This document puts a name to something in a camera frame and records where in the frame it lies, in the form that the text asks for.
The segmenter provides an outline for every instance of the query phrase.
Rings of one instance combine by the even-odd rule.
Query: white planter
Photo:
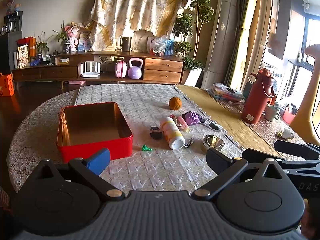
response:
[[[202,68],[191,70],[184,85],[194,87],[199,79],[201,72]]]

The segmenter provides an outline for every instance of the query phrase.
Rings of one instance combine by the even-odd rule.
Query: bamboo mat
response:
[[[241,121],[241,113],[230,112],[200,88],[190,86],[177,86],[177,88],[202,108],[204,112],[207,112],[207,115],[211,116],[213,120],[222,125],[228,131],[228,135],[231,135],[244,148],[251,148],[280,157],[271,145]]]

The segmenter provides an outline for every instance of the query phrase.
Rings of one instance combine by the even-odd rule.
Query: potted plant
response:
[[[41,32],[41,35],[38,36],[38,39],[36,38],[37,59],[39,59],[39,60],[42,59],[43,52],[44,52],[45,49],[47,49],[49,51],[48,43],[49,43],[49,39],[52,36],[50,36],[49,38],[45,39],[45,32]]]
[[[70,43],[68,42],[68,38],[69,38],[68,32],[71,31],[70,26],[64,27],[64,21],[63,21],[63,24],[61,24],[60,33],[58,33],[55,30],[53,30],[53,31],[57,34],[56,38],[58,38],[58,41],[60,41],[60,40],[63,41],[62,53],[69,53],[70,52]]]
[[[197,71],[199,75],[201,71],[204,70],[204,64],[196,60],[196,54],[198,51],[200,32],[202,26],[210,22],[214,17],[214,10],[210,6],[210,0],[191,0],[190,6],[194,9],[193,11],[187,10],[182,15],[180,15],[176,21],[173,28],[173,33],[178,36],[181,34],[183,41],[175,42],[176,53],[185,62],[185,72]],[[191,37],[193,35],[193,27],[195,25],[196,40],[195,40],[195,50],[193,57],[189,54],[193,50],[190,42],[186,41],[186,37]],[[189,73],[184,73],[183,79],[187,79]]]

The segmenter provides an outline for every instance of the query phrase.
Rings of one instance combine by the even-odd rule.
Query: dark wooden floor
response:
[[[12,197],[15,191],[11,185],[7,167],[7,154],[12,137],[23,119],[40,104],[59,94],[79,89],[79,85],[61,82],[26,82],[11,97],[0,97],[0,185]]]

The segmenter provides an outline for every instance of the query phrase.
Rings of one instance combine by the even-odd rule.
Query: wooden drawer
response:
[[[150,70],[150,69],[145,69],[143,72],[143,80],[160,81],[168,84],[179,83],[180,77],[181,77],[181,73],[178,73],[178,72]]]
[[[39,68],[16,69],[12,71],[12,76],[13,81],[16,82],[41,78]]]
[[[78,78],[78,67],[44,67],[41,69],[41,78]]]
[[[146,58],[144,69],[151,70],[162,70],[170,72],[181,73],[183,62],[157,59],[157,58]]]

